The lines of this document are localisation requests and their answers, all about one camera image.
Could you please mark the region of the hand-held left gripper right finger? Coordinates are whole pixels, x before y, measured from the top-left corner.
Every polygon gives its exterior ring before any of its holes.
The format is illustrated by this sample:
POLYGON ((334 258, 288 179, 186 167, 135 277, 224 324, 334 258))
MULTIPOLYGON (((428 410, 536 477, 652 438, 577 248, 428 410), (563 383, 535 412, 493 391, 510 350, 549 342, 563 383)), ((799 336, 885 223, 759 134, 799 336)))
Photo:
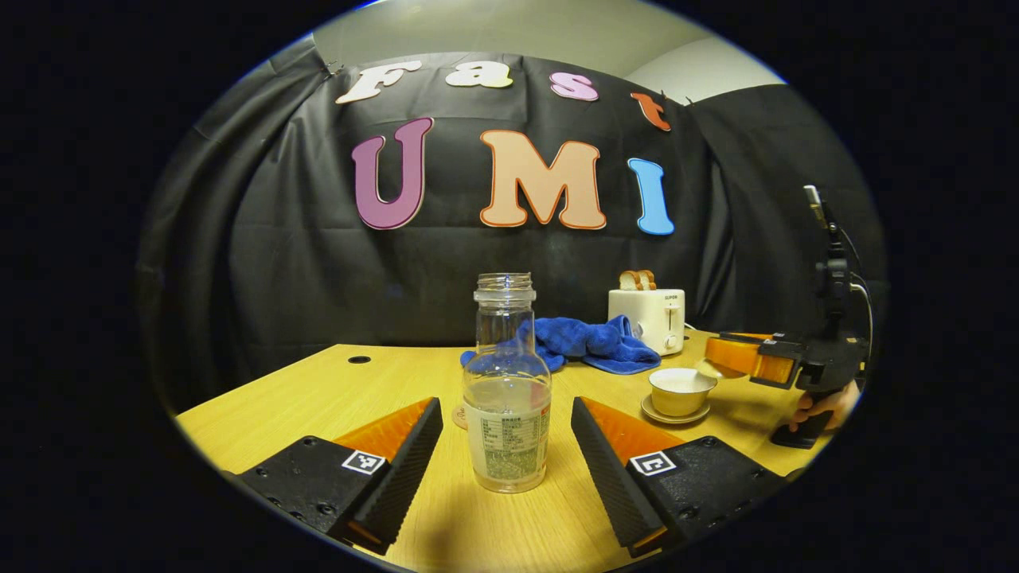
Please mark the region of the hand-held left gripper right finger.
POLYGON ((785 485, 723 440, 685 442, 586 396, 572 403, 571 427, 616 540, 632 557, 694 543, 785 485))

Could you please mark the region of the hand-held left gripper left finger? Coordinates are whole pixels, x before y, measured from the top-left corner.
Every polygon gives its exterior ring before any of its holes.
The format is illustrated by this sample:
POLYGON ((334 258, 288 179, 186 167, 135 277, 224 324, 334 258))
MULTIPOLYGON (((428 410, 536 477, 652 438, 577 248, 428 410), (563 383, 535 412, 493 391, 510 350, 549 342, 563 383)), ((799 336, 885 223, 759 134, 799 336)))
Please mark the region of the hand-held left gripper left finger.
POLYGON ((327 440, 307 435, 232 480, 325 536, 384 555, 443 432, 436 396, 327 440))

